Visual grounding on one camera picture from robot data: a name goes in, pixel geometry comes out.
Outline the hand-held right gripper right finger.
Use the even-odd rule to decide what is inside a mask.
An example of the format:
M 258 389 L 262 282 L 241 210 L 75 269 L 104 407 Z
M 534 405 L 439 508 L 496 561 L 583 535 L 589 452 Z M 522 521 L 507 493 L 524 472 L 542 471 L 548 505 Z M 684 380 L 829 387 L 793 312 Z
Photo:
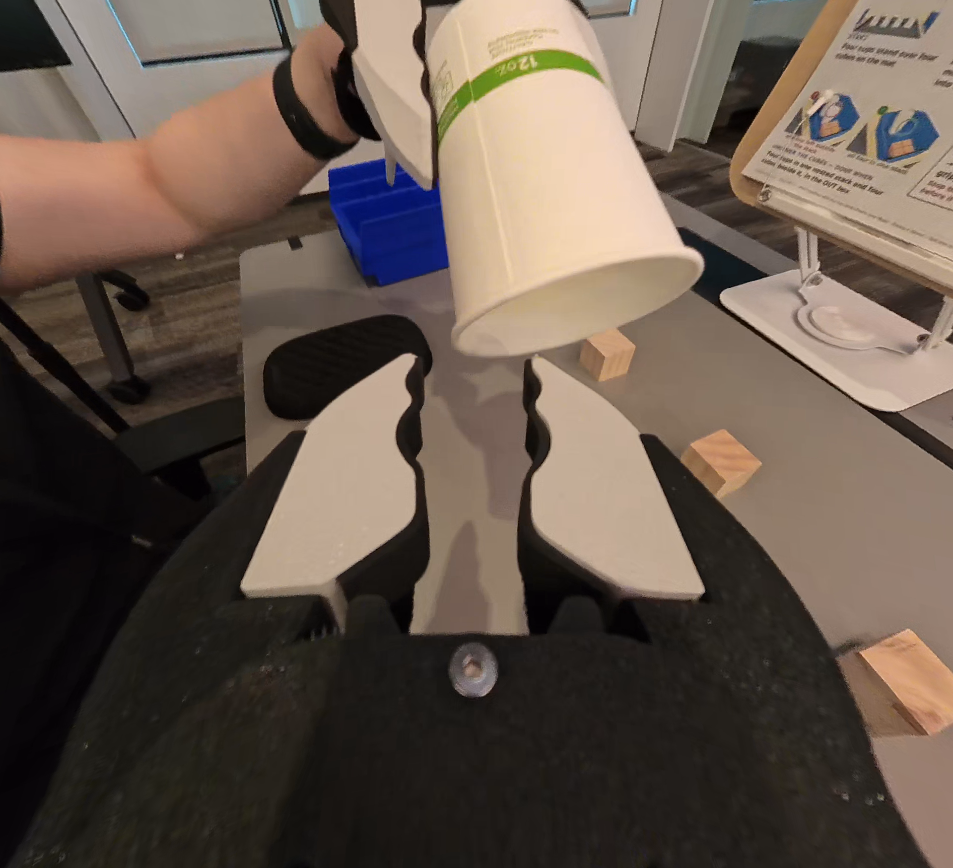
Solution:
M 574 595 L 608 612 L 630 599 L 701 600 L 704 583 L 636 426 L 539 355 L 523 381 L 528 614 L 553 613 Z

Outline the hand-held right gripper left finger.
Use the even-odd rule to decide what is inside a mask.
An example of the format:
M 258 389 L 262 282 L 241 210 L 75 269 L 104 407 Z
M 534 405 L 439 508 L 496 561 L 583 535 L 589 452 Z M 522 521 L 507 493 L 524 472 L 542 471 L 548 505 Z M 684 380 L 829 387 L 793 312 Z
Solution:
M 430 560 L 420 414 L 423 361 L 406 353 L 308 424 L 242 577 L 249 599 L 318 597 L 340 627 L 375 595 L 411 622 Z

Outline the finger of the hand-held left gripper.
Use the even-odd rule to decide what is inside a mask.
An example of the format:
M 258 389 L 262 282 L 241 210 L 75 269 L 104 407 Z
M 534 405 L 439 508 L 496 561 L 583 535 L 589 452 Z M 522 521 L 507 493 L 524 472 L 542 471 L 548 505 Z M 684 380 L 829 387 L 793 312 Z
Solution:
M 358 95 L 384 144 L 388 163 L 425 190 L 435 184 L 435 119 L 420 35 L 421 0 L 353 0 Z

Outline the wooden cube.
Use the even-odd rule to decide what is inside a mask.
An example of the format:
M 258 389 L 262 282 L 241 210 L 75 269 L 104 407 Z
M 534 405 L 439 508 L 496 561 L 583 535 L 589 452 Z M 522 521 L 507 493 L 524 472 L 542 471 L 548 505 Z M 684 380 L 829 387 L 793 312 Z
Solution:
M 616 328 L 585 339 L 579 350 L 579 364 L 594 380 L 605 382 L 628 373 L 636 345 Z
M 681 463 L 720 500 L 746 485 L 761 468 L 761 460 L 727 430 L 692 442 Z
M 952 670 L 912 629 L 857 651 L 865 669 L 886 688 L 888 704 L 917 735 L 952 725 Z

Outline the white paper cup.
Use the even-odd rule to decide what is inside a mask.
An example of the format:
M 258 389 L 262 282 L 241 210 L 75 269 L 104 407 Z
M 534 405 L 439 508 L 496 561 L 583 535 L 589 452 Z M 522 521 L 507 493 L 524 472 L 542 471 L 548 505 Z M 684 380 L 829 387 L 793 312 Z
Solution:
M 461 0 L 426 58 L 456 324 L 474 357 L 526 356 L 684 294 L 685 245 L 568 0 Z

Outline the person's left forearm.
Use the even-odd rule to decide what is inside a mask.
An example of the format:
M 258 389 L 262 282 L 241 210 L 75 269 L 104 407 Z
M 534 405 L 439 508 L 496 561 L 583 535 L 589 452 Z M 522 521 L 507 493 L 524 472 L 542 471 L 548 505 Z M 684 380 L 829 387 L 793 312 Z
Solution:
M 2 294 L 187 252 L 273 216 L 325 165 L 292 136 L 269 75 L 146 138 L 1 138 Z

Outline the person's left hand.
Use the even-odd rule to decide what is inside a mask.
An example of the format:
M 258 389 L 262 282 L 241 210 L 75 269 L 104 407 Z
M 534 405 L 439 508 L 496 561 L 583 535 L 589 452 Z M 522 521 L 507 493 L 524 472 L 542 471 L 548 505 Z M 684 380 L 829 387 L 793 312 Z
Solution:
M 292 85 L 298 99 L 325 134 L 344 144 L 355 145 L 358 135 L 340 114 L 333 78 L 342 48 L 342 40 L 327 23 L 305 31 L 292 52 Z

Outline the black wristband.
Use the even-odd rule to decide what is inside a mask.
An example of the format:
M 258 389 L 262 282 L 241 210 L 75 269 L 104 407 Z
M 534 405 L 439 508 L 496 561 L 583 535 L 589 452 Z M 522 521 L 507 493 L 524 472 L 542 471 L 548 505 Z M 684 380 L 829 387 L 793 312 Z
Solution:
M 341 141 L 326 133 L 316 123 L 293 86 L 292 53 L 289 53 L 273 70 L 272 96 L 292 138 L 313 159 L 321 161 L 337 159 L 357 146 L 358 140 Z

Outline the black wrist rest pad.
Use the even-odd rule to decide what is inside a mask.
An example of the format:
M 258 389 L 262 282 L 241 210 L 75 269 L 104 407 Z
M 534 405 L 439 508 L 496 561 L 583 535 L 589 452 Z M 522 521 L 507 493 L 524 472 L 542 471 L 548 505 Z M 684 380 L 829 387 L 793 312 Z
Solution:
M 265 359 L 265 404 L 279 419 L 313 419 L 350 387 L 404 354 L 418 358 L 424 374 L 430 372 L 433 353 L 424 333 L 397 314 L 370 316 L 295 337 Z

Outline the person's black office chair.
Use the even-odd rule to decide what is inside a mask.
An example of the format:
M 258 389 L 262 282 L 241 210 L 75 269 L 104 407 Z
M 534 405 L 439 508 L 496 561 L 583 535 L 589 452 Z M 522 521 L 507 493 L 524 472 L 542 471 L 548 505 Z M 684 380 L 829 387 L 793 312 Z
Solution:
M 131 426 L 5 301 L 1 302 L 1 322 L 33 361 L 113 433 L 114 444 L 137 469 L 192 500 L 211 495 L 201 461 L 245 441 L 242 397 L 210 401 Z

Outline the blue plastic bin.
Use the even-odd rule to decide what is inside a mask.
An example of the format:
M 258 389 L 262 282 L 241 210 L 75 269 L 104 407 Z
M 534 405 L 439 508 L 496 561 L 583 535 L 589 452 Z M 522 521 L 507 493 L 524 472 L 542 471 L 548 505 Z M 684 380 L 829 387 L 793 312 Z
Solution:
M 446 269 L 441 198 L 385 159 L 332 168 L 329 198 L 341 238 L 363 278 L 386 287 Z

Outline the white board stand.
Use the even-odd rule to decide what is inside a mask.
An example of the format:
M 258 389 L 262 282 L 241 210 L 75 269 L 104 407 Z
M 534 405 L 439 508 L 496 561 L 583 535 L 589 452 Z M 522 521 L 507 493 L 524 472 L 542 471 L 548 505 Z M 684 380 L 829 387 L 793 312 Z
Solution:
M 951 299 L 925 331 L 826 276 L 796 227 L 798 269 L 721 292 L 721 304 L 868 409 L 896 413 L 952 389 Z

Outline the black flat plate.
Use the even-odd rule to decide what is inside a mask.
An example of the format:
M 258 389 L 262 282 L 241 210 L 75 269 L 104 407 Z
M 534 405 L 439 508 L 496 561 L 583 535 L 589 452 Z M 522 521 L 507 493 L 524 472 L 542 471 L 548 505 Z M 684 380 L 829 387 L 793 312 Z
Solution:
M 683 243 L 695 249 L 704 261 L 704 270 L 693 285 L 693 291 L 707 302 L 721 306 L 721 293 L 771 275 L 765 273 L 727 251 L 714 242 L 709 242 L 693 230 L 678 226 Z

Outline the wooden instruction board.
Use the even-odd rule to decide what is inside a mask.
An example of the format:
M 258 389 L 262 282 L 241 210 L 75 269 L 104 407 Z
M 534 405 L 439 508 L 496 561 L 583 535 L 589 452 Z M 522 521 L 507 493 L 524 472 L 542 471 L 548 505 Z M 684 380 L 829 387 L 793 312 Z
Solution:
M 952 0 L 828 0 L 731 163 L 735 195 L 951 295 Z

